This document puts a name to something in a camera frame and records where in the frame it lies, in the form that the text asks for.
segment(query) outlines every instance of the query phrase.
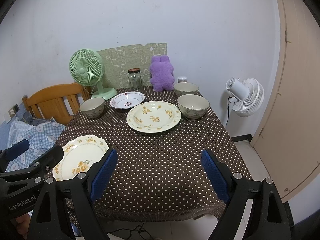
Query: wooden chair backrest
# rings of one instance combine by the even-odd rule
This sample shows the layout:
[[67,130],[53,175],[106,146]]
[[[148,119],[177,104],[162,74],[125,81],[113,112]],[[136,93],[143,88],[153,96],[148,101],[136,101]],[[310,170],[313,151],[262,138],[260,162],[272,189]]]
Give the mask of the wooden chair backrest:
[[66,125],[72,118],[63,101],[67,97],[73,114],[79,110],[79,101],[77,94],[81,94],[84,101],[90,98],[89,93],[78,83],[55,85],[44,88],[30,98],[23,97],[22,101],[31,114],[37,118],[50,119],[55,118],[58,123]]

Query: white floor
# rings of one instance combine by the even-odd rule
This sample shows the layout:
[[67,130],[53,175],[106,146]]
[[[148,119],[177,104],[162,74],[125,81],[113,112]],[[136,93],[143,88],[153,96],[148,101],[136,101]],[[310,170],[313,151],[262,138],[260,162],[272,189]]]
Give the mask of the white floor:
[[[235,143],[239,153],[241,154],[249,172],[254,180],[263,181],[269,177],[269,174],[260,160],[256,151],[247,141]],[[239,226],[235,240],[241,240],[249,219],[252,201],[248,200],[244,211],[242,222]],[[172,221],[172,222],[146,222],[144,228],[156,239],[162,240],[207,240],[217,224],[217,219],[211,215],[205,215],[197,220]],[[133,229],[142,223],[114,221],[105,223],[105,230],[111,232],[119,228]],[[126,239],[129,235],[125,230],[113,233],[113,235]],[[143,234],[145,239],[150,239],[147,234]],[[120,240],[119,238],[110,238],[111,240]],[[139,234],[133,233],[132,240],[141,240]]]

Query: glass jar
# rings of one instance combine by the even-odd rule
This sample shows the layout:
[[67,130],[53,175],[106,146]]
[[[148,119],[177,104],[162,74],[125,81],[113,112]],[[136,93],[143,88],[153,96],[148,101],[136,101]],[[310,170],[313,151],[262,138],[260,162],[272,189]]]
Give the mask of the glass jar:
[[128,79],[131,91],[143,92],[142,77],[139,68],[132,68],[128,70]]

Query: plush toy ear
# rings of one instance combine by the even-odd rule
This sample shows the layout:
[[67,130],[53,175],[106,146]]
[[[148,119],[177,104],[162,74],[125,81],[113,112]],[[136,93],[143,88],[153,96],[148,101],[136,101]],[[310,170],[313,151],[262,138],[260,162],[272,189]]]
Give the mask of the plush toy ear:
[[160,61],[161,62],[170,62],[170,59],[167,55],[162,55]]
[[152,56],[151,62],[160,62],[160,56]]

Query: plate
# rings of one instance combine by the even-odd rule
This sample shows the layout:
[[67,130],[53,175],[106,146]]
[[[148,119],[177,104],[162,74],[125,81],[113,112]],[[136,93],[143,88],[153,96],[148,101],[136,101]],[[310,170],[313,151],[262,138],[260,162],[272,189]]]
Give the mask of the plate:
[[53,168],[52,175],[56,181],[72,179],[80,172],[87,172],[108,149],[106,141],[95,135],[77,137],[63,147],[63,159]]
[[111,99],[110,105],[111,107],[116,109],[128,109],[137,106],[143,101],[144,94],[140,92],[131,91],[115,96]]
[[127,123],[131,128],[146,133],[167,131],[176,126],[180,119],[180,110],[163,101],[142,103],[127,115]]

